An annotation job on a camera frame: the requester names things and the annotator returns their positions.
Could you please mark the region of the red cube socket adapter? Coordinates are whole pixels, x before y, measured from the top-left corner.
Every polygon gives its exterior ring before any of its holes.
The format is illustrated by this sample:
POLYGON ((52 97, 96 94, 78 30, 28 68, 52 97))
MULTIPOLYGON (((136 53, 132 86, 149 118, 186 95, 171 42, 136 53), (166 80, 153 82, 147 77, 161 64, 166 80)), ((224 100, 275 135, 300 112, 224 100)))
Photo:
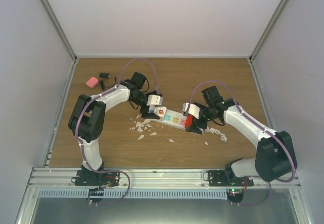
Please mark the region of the red cube socket adapter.
POLYGON ((188 128, 191 127, 192 122, 193 122, 193 119, 194 119, 193 115, 189 115, 189 116, 186 118, 185 125, 184 125, 184 128, 185 128, 185 129, 188 129, 188 128))

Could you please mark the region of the white cube adapter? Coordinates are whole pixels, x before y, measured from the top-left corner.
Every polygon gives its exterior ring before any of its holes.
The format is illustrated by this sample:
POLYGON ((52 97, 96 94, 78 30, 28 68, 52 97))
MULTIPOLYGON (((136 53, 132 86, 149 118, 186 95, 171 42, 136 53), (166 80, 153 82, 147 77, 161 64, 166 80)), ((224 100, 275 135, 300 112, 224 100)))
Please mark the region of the white cube adapter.
POLYGON ((166 116, 167 108, 165 106, 156 107, 154 109, 154 114, 158 116, 159 120, 164 120, 166 116))

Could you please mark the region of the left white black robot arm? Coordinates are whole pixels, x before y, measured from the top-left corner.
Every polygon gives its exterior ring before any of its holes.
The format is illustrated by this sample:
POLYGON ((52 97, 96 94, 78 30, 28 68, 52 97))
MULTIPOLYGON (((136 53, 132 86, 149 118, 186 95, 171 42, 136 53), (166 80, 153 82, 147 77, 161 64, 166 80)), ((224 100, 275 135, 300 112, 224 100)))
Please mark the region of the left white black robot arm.
POLYGON ((145 119, 160 119, 158 111, 163 107, 163 96, 158 89, 141 91, 146 77, 135 72, 131 79, 118 82, 112 88, 93 95, 81 95, 72 111, 68 128, 78 141, 82 153, 82 167, 88 170, 87 180, 92 185, 104 181, 103 160, 99 151, 99 136, 104 127, 105 114, 113 107, 130 102, 140 107, 145 119))

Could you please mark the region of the white power strip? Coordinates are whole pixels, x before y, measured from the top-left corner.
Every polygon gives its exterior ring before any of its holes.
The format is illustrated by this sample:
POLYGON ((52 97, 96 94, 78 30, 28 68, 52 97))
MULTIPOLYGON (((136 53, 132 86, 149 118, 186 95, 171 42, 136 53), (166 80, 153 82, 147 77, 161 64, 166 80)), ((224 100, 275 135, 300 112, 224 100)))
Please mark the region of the white power strip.
POLYGON ((185 125, 186 118, 187 118, 187 116, 184 116, 183 113, 167 109, 166 116, 163 121, 155 120, 155 119, 149 119, 149 120, 155 121, 155 122, 160 122, 162 124, 165 124, 165 125, 185 131, 184 125, 185 125))

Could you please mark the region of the pink plug adapter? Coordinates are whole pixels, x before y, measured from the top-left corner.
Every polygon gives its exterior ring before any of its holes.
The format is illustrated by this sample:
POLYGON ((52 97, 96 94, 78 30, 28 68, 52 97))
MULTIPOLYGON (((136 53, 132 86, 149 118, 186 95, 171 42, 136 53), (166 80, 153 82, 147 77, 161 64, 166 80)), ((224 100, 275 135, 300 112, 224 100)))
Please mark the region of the pink plug adapter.
POLYGON ((96 77, 91 77, 87 82, 86 85, 93 89, 99 84, 99 80, 96 77))

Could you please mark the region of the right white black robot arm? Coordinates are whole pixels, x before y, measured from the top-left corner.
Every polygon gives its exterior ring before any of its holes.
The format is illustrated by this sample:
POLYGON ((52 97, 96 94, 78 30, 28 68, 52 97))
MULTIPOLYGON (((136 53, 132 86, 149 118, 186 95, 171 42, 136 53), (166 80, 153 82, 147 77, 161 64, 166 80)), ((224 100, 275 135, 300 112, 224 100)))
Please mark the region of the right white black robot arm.
POLYGON ((251 159, 237 159, 225 165, 224 180, 230 186, 243 177, 259 176, 265 182, 290 182, 295 178, 297 159, 290 134, 275 131, 249 115, 234 98, 224 99, 216 86, 202 90, 205 104, 187 102, 182 106, 187 117, 185 130, 202 134, 208 122, 219 120, 245 136, 256 149, 251 159))

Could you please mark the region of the black power adapter with cable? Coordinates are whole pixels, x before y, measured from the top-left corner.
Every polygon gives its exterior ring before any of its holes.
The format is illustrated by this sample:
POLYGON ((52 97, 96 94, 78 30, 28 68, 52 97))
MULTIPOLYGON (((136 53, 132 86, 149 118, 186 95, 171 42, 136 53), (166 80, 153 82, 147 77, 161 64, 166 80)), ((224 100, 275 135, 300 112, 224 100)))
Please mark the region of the black power adapter with cable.
POLYGON ((107 73, 107 72, 101 72, 101 73, 99 73, 99 86, 100 86, 100 88, 101 88, 101 90, 106 90, 106 89, 108 89, 108 88, 112 88, 112 87, 114 87, 115 86, 115 84, 116 84, 116 77, 114 77, 114 83, 112 84, 112 85, 106 85, 105 84, 105 82, 107 81, 107 80, 109 80, 111 78, 111 75, 110 75, 110 73, 107 73))

